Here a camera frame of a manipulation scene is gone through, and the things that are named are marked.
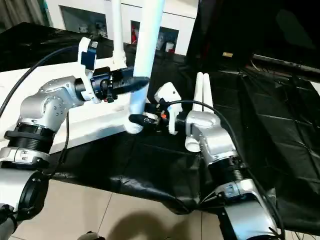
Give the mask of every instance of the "black plastic sheet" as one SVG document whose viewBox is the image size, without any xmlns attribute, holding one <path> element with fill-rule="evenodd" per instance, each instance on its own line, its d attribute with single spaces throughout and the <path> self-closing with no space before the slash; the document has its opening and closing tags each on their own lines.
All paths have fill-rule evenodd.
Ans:
<svg viewBox="0 0 320 240">
<path fill-rule="evenodd" d="M 46 54 L 79 42 L 82 34 L 20 24 L 0 34 L 0 70 L 30 67 Z M 134 64 L 135 48 L 125 47 Z M 32 53 L 29 58 L 23 53 Z M 112 55 L 102 39 L 98 57 Z M 50 64 L 72 62 L 75 53 Z M 193 98 L 197 71 L 182 56 L 157 53 L 148 98 L 173 82 L 182 99 Z M 249 72 L 247 76 L 209 72 L 213 103 L 234 128 L 241 156 L 268 191 L 289 230 L 320 235 L 320 97 L 310 82 L 296 77 Z M 185 110 L 191 106 L 183 105 Z M 204 161 L 184 146 L 183 133 L 144 130 L 119 133 L 68 150 L 56 179 L 162 202 L 177 214 L 214 212 L 204 198 L 215 188 Z"/>
</svg>

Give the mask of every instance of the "silver robotic arm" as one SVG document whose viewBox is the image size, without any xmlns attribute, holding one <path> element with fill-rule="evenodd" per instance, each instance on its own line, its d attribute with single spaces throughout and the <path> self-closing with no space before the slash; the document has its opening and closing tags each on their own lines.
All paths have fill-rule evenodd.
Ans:
<svg viewBox="0 0 320 240">
<path fill-rule="evenodd" d="M 7 147 L 0 150 L 0 240 L 9 239 L 18 224 L 44 206 L 49 178 L 43 170 L 54 136 L 69 109 L 84 104 L 76 95 L 73 76 L 52 80 L 21 104 L 14 131 L 7 131 Z"/>
<path fill-rule="evenodd" d="M 181 98 L 168 82 L 155 94 L 159 103 L 153 109 L 154 118 L 131 115 L 130 121 L 157 130 L 168 126 L 171 134 L 185 132 L 200 146 L 201 155 L 213 181 L 218 185 L 211 199 L 222 205 L 217 215 L 224 239 L 277 239 L 277 225 L 246 164 L 241 160 L 229 133 L 221 126 L 220 118 L 212 112 L 190 111 L 181 108 Z"/>
<path fill-rule="evenodd" d="M 67 76 L 47 82 L 22 102 L 15 129 L 5 133 L 9 143 L 0 149 L 0 240 L 9 239 L 19 223 L 43 209 L 49 169 L 57 165 L 49 152 L 69 109 L 85 101 L 110 103 L 119 94 L 149 83 L 147 77 L 132 77 L 132 67 L 94 69 L 96 47 L 87 38 L 79 45 L 79 62 L 85 66 L 87 79 Z"/>
</svg>

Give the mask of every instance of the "cable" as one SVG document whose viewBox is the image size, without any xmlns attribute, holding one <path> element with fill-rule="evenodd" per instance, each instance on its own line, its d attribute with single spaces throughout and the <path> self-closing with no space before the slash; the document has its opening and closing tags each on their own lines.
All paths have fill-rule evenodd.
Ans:
<svg viewBox="0 0 320 240">
<path fill-rule="evenodd" d="M 20 77 L 20 79 L 16 82 L 16 84 L 13 86 L 13 88 L 11 89 L 11 91 L 9 92 L 9 94 L 6 96 L 6 98 L 3 101 L 3 104 L 0 107 L 0 118 L 2 116 L 2 114 L 4 113 L 10 99 L 12 98 L 12 96 L 14 95 L 15 91 L 18 89 L 18 87 L 22 84 L 22 82 L 39 66 L 43 65 L 46 61 L 48 61 L 50 58 L 52 58 L 55 55 L 58 55 L 60 53 L 72 50 L 78 48 L 78 45 L 73 45 L 73 46 L 67 46 L 61 49 L 58 49 L 50 54 L 48 54 L 47 56 L 45 56 L 44 58 L 42 58 L 40 61 L 38 61 L 33 67 L 31 67 L 28 71 L 26 71 L 22 77 Z"/>
<path fill-rule="evenodd" d="M 204 107 L 206 107 L 206 108 L 214 111 L 214 113 L 215 113 L 220 119 L 222 119 L 222 120 L 224 121 L 224 123 L 228 126 L 229 131 L 231 132 L 231 136 L 232 136 L 232 138 L 233 138 L 233 143 L 234 143 L 234 145 L 235 145 L 235 148 L 237 149 L 237 152 L 238 152 L 238 154 L 239 154 L 240 157 L 241 157 L 241 154 L 240 154 L 240 152 L 239 152 L 240 147 L 239 147 L 239 143 L 238 143 L 237 138 L 236 138 L 235 131 L 234 131 L 233 128 L 231 127 L 231 125 L 230 125 L 229 121 L 226 119 L 226 117 L 225 117 L 220 111 L 218 111 L 217 109 L 215 109 L 213 106 L 210 106 L 210 105 L 208 105 L 208 104 L 205 104 L 205 103 L 200 102 L 200 101 L 195 101 L 195 100 L 177 100 L 177 101 L 165 102 L 164 104 L 167 105 L 167 106 L 170 106 L 170 105 L 173 105 L 173 104 L 198 104 L 198 105 L 202 105 L 202 106 L 204 106 Z M 258 180 L 255 178 L 255 176 L 252 174 L 252 172 L 250 171 L 250 169 L 247 168 L 247 170 L 248 170 L 248 173 L 250 174 L 252 180 L 255 182 L 258 190 L 259 190 L 259 191 L 261 192 L 261 194 L 264 196 L 264 198 L 265 198 L 265 200 L 267 201 L 269 207 L 272 209 L 273 213 L 275 214 L 275 216 L 276 216 L 276 218 L 277 218 L 277 220 L 278 220 L 278 223 L 279 223 L 279 228 L 280 228 L 280 230 L 281 230 L 280 238 L 284 240 L 285 237 L 286 237 L 285 226 L 284 226 L 284 223 L 283 223 L 283 221 L 282 221 L 282 218 L 280 217 L 280 214 L 279 214 L 276 206 L 274 206 L 274 204 L 271 202 L 271 200 L 269 199 L 266 191 L 263 189 L 263 187 L 262 187 L 261 184 L 258 182 Z"/>
<path fill-rule="evenodd" d="M 295 231 L 294 233 L 295 233 L 296 237 L 298 238 L 298 240 L 301 240 L 301 238 L 300 238 L 300 236 L 298 235 L 298 233 L 297 233 L 296 231 Z"/>
<path fill-rule="evenodd" d="M 251 64 L 252 64 L 252 66 L 253 66 L 257 71 L 260 72 L 259 68 L 257 68 L 257 66 L 254 64 L 254 62 L 253 62 L 252 60 L 250 60 L 250 62 L 251 62 Z"/>
<path fill-rule="evenodd" d="M 64 147 L 59 155 L 58 158 L 58 164 L 55 167 L 54 171 L 51 173 L 51 175 L 49 176 L 49 180 L 52 179 L 52 177 L 56 174 L 58 168 L 61 166 L 61 164 L 65 163 L 65 155 L 68 149 L 68 143 L 69 143 L 69 133 L 70 133 L 70 123 L 69 123 L 69 112 L 66 114 L 66 137 L 65 137 L 65 143 L 64 143 Z"/>
</svg>

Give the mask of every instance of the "white tube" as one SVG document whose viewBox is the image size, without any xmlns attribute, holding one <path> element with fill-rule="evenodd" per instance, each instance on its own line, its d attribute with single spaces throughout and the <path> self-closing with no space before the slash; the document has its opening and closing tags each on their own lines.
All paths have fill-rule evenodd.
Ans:
<svg viewBox="0 0 320 240">
<path fill-rule="evenodd" d="M 211 93 L 210 77 L 208 73 L 205 73 L 203 75 L 203 103 L 208 104 L 210 107 L 214 106 Z M 207 107 L 204 107 L 203 111 L 208 113 L 214 113 L 214 111 Z"/>
<path fill-rule="evenodd" d="M 198 72 L 196 75 L 193 100 L 202 103 L 203 102 L 203 92 L 204 92 L 204 74 L 202 72 Z M 192 110 L 202 112 L 202 106 L 199 104 L 193 104 Z"/>
<path fill-rule="evenodd" d="M 134 62 L 134 77 L 151 77 L 164 5 L 165 0 L 144 1 Z M 148 87 L 149 85 L 131 93 L 129 114 L 142 114 L 144 112 Z M 143 129 L 142 126 L 130 122 L 129 119 L 124 126 L 126 131 L 131 134 L 137 134 Z"/>
<path fill-rule="evenodd" d="M 126 54 L 124 51 L 123 31 L 122 31 L 122 14 L 121 0 L 112 0 L 112 23 L 113 23 L 113 62 L 120 63 L 120 68 L 123 68 L 123 63 L 126 62 Z"/>
<path fill-rule="evenodd" d="M 203 91 L 204 91 L 204 74 L 202 72 L 198 72 L 198 74 L 196 75 L 193 100 L 202 103 L 203 102 Z M 202 106 L 199 104 L 193 104 L 192 110 L 202 112 Z M 193 153 L 200 152 L 199 142 L 190 136 L 187 136 L 185 138 L 184 146 L 190 152 L 193 152 Z"/>
</svg>

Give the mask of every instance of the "white cylinder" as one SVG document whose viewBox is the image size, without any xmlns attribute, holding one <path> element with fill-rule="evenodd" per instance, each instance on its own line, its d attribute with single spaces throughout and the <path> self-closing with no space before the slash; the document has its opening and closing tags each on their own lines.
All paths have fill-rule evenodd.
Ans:
<svg viewBox="0 0 320 240">
<path fill-rule="evenodd" d="M 193 100 L 202 103 L 203 102 L 203 92 L 204 92 L 204 74 L 202 72 L 198 72 L 196 75 Z M 193 104 L 192 110 L 202 112 L 202 105 Z"/>
<path fill-rule="evenodd" d="M 211 93 L 210 77 L 208 73 L 205 73 L 203 75 L 203 102 L 205 104 L 208 104 L 210 107 L 214 106 Z M 204 107 L 203 111 L 208 113 L 214 113 L 214 111 L 207 107 Z"/>
<path fill-rule="evenodd" d="M 203 102 L 203 91 L 204 91 L 204 74 L 202 72 L 198 72 L 196 75 L 193 100 L 202 103 Z M 202 112 L 202 105 L 193 104 L 192 110 Z M 200 152 L 199 142 L 190 136 L 187 136 L 185 138 L 184 146 L 190 152 L 193 152 L 193 153 Z"/>
<path fill-rule="evenodd" d="M 121 0 L 112 0 L 113 61 L 126 60 L 122 32 Z"/>
<path fill-rule="evenodd" d="M 134 62 L 134 77 L 151 77 L 164 5 L 165 0 L 144 1 Z M 149 85 L 131 93 L 129 114 L 144 112 L 148 87 Z M 124 126 L 126 131 L 131 134 L 137 134 L 143 129 L 142 126 L 130 122 L 129 119 Z"/>
</svg>

